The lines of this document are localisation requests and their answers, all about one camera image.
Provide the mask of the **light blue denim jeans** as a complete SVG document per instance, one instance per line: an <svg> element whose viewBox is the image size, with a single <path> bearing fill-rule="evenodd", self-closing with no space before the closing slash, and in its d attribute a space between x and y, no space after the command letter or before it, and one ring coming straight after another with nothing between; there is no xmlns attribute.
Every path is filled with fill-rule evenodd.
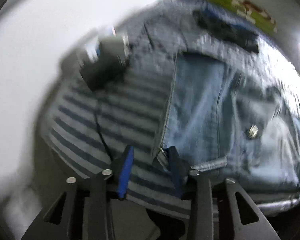
<svg viewBox="0 0 300 240"><path fill-rule="evenodd" d="M127 198L187 217L176 196L165 150L209 172L213 184L234 178L264 213L300 203L300 77L259 31L249 53L198 27L192 12L205 0L164 1L126 23L131 68L146 84L168 88L149 156L136 155Z"/></svg>

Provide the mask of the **striped blue white quilt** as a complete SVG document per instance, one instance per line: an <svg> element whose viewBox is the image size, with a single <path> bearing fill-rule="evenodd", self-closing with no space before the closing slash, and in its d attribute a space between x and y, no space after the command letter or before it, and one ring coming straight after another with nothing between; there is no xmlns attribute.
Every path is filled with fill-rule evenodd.
<svg viewBox="0 0 300 240"><path fill-rule="evenodd" d="M119 27L128 38L126 23L136 15ZM130 38L129 45L128 68L121 79L93 92L80 72L74 71L63 80L42 122L47 144L81 178L109 166L107 150L118 156L131 145L135 160L137 154L151 155L159 127L159 104L168 88L162 83L151 88L146 84L150 75L131 68Z"/></svg>

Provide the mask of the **black power adapter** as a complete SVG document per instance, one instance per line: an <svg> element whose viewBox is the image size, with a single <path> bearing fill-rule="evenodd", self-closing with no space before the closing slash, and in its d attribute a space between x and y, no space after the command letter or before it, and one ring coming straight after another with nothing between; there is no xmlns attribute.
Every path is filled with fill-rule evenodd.
<svg viewBox="0 0 300 240"><path fill-rule="evenodd" d="M126 62L124 57L100 56L97 61L85 64L80 75L87 87L94 92L123 77L127 70Z"/></svg>

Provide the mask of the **white power strip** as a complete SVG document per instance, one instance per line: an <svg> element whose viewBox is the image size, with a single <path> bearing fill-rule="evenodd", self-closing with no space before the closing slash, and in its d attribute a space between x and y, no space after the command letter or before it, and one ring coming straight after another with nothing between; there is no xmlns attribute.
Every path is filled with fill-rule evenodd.
<svg viewBox="0 0 300 240"><path fill-rule="evenodd" d="M86 46L87 57L95 62L101 55L117 56L124 60L130 54L129 38L125 31L117 31L114 26L98 30Z"/></svg>

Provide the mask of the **folded blue grey garment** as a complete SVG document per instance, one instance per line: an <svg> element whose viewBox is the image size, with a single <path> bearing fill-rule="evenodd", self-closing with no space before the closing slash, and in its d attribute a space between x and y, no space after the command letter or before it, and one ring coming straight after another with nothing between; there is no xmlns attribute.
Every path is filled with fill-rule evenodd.
<svg viewBox="0 0 300 240"><path fill-rule="evenodd" d="M249 53L260 52L259 31L233 12L218 5L205 3L199 9L194 9L192 16L198 27L207 30L215 38L234 43Z"/></svg>

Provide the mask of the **stacked green floral blankets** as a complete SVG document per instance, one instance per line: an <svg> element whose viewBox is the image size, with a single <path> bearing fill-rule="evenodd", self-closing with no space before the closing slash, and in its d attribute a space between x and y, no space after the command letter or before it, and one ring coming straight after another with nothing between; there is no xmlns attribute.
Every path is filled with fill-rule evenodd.
<svg viewBox="0 0 300 240"><path fill-rule="evenodd" d="M250 23L257 26L262 31L273 34L277 33L277 23L266 10L259 7L250 0L208 0L229 11L232 11Z"/></svg>

